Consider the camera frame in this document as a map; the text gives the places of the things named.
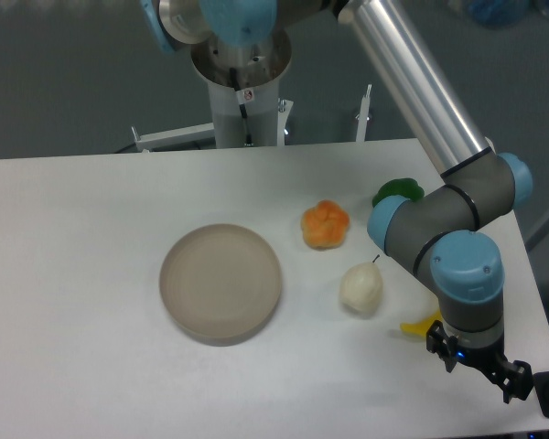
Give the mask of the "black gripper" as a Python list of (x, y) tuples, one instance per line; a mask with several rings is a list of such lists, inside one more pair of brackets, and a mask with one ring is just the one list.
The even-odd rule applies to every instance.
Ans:
[(435, 320), (426, 332), (426, 350), (437, 354), (447, 373), (457, 364), (478, 369), (502, 392), (502, 399), (526, 401), (533, 390), (531, 365), (525, 361), (509, 362), (504, 356), (502, 323), (478, 332), (462, 331)]

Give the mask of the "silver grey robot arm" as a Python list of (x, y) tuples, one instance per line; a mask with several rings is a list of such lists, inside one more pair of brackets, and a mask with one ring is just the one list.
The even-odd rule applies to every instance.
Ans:
[(264, 89), (286, 71), (286, 28), (329, 11), (352, 29), (443, 186), (414, 201), (401, 195), (372, 210), (375, 244), (437, 297), (442, 318), (426, 334), (447, 370), (464, 365), (525, 400), (533, 373), (504, 354), (504, 269), (481, 229), (532, 193), (526, 164), (490, 146), (451, 90), (397, 1), (144, 1), (146, 23), (165, 52), (190, 47), (197, 72), (227, 91), (212, 102), (217, 145), (275, 145), (278, 102)]

